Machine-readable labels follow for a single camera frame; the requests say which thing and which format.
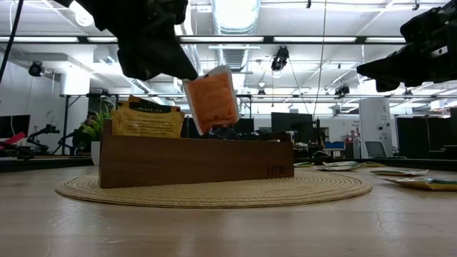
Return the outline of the grey office chair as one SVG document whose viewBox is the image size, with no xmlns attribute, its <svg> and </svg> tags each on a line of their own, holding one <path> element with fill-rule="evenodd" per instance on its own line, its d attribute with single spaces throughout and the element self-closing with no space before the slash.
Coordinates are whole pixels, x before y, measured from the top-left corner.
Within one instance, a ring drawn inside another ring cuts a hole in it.
<svg viewBox="0 0 457 257">
<path fill-rule="evenodd" d="M 383 144 L 380 141 L 366 141 L 365 145 L 369 158 L 387 157 Z"/>
</svg>

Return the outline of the orange white tea packet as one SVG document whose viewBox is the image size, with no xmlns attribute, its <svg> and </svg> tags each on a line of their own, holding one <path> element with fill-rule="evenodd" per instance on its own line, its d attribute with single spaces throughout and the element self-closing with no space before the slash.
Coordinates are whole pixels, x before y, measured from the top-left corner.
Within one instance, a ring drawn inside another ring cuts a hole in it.
<svg viewBox="0 0 457 257">
<path fill-rule="evenodd" d="M 185 80 L 184 91 L 201 136 L 214 126 L 238 122 L 238 104 L 228 66 L 217 66 L 193 81 Z"/>
</svg>

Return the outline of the black monitor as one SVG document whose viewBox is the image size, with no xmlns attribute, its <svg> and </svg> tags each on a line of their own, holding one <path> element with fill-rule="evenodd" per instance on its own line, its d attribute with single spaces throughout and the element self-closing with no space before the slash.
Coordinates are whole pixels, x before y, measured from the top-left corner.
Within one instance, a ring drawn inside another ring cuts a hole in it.
<svg viewBox="0 0 457 257">
<path fill-rule="evenodd" d="M 11 138 L 19 133 L 29 135 L 30 115 L 0 116 L 0 138 Z"/>
<path fill-rule="evenodd" d="M 316 132 L 313 127 L 311 114 L 277 113 L 271 114 L 271 131 L 292 131 L 295 134 L 296 143 L 309 143 L 316 140 Z"/>
</svg>

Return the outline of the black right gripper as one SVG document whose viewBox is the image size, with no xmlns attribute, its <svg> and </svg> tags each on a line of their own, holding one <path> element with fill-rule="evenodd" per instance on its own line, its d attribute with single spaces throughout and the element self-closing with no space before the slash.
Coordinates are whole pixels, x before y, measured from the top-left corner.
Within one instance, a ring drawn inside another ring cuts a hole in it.
<svg viewBox="0 0 457 257">
<path fill-rule="evenodd" d="M 376 80 L 377 92 L 393 91 L 401 84 L 414 88 L 424 82 L 451 81 L 457 79 L 457 46 L 425 51 L 403 46 L 383 59 L 359 65 L 356 70 Z"/>
</svg>

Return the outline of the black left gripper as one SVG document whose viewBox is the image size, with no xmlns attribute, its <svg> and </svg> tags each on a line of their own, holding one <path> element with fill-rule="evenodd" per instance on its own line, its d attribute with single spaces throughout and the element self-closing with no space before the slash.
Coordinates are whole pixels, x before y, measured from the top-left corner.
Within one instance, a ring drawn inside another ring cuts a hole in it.
<svg viewBox="0 0 457 257">
<path fill-rule="evenodd" d="M 56 0 L 79 4 L 97 29 L 118 40 L 124 76 L 147 81 L 160 74 L 194 80 L 199 75 L 175 40 L 175 0 Z"/>
</svg>

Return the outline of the long overhead light bar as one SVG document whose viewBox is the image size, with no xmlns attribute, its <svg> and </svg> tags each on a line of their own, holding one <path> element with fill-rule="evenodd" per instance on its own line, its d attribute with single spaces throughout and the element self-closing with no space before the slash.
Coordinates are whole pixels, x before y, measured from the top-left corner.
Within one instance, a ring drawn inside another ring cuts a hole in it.
<svg viewBox="0 0 457 257">
<path fill-rule="evenodd" d="M 402 45 L 400 36 L 177 36 L 180 44 Z M 117 44 L 114 36 L 17 36 L 17 44 Z"/>
</svg>

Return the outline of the brown wooden tea box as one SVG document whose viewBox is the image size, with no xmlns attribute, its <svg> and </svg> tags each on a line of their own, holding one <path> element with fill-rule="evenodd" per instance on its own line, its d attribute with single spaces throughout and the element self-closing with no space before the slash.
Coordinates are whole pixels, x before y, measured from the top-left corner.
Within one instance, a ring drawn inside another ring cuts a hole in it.
<svg viewBox="0 0 457 257">
<path fill-rule="evenodd" d="M 106 120 L 101 136 L 101 188 L 289 178 L 291 142 L 115 136 Z"/>
</svg>

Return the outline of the white pillar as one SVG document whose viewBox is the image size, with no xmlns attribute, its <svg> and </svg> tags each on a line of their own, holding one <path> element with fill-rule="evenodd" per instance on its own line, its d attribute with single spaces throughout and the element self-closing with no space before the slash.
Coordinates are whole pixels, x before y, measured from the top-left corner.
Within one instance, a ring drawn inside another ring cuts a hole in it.
<svg viewBox="0 0 457 257">
<path fill-rule="evenodd" d="M 390 103 L 386 98 L 367 98 L 359 101 L 361 157 L 369 158 L 367 143 L 380 142 L 385 157 L 393 156 L 393 123 Z"/>
</svg>

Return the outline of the green plant white pot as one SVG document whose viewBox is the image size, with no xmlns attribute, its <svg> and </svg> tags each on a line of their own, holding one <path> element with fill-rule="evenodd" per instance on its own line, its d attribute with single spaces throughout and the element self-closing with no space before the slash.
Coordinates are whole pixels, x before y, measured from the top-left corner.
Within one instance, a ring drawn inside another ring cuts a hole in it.
<svg viewBox="0 0 457 257">
<path fill-rule="evenodd" d="M 108 108 L 89 116 L 89 122 L 82 124 L 83 132 L 91 139 L 91 158 L 95 166 L 99 166 L 101 136 L 105 120 L 111 120 L 111 113 Z"/>
</svg>

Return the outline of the round woven placemat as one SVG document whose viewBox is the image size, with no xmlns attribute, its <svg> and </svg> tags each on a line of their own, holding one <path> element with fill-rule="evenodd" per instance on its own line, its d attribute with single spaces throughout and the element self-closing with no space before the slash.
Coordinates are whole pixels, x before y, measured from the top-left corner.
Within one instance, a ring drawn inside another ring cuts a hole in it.
<svg viewBox="0 0 457 257">
<path fill-rule="evenodd" d="M 294 177 L 217 183 L 101 188 L 97 175 L 61 182 L 67 198 L 125 206 L 159 208 L 261 208 L 338 201 L 372 191 L 372 184 L 353 176 L 297 171 Z"/>
</svg>

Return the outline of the red bar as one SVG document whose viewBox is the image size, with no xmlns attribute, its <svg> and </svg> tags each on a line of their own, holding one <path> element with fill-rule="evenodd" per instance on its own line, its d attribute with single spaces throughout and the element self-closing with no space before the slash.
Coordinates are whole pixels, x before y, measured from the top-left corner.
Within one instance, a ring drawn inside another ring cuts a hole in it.
<svg viewBox="0 0 457 257">
<path fill-rule="evenodd" d="M 3 147 L 8 146 L 8 145 L 15 144 L 18 141 L 24 139 L 25 137 L 26 137 L 26 134 L 24 132 L 20 132 L 20 133 L 18 133 L 16 135 L 12 136 L 11 138 L 8 138 L 5 141 L 0 141 L 0 148 L 3 148 Z"/>
</svg>

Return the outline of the black partition wall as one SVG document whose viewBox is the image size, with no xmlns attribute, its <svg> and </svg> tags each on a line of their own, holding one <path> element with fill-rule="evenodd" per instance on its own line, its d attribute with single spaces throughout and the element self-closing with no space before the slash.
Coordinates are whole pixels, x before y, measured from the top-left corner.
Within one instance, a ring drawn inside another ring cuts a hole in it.
<svg viewBox="0 0 457 257">
<path fill-rule="evenodd" d="M 453 144 L 450 119 L 397 118 L 399 155 L 406 158 L 439 158 L 439 151 Z"/>
<path fill-rule="evenodd" d="M 237 134 L 254 132 L 253 119 L 239 119 L 233 130 Z M 201 138 L 192 118 L 185 117 L 181 127 L 181 138 Z"/>
</svg>

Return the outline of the silver ventilation duct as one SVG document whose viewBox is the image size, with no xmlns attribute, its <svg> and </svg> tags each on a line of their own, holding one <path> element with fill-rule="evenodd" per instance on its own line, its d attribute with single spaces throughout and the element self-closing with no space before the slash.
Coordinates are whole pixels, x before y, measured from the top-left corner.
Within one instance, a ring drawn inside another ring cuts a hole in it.
<svg viewBox="0 0 457 257">
<path fill-rule="evenodd" d="M 211 0 L 214 34 L 218 36 L 251 36 L 256 32 L 261 0 Z M 232 71 L 246 69 L 249 49 L 218 49 L 220 64 Z"/>
</svg>

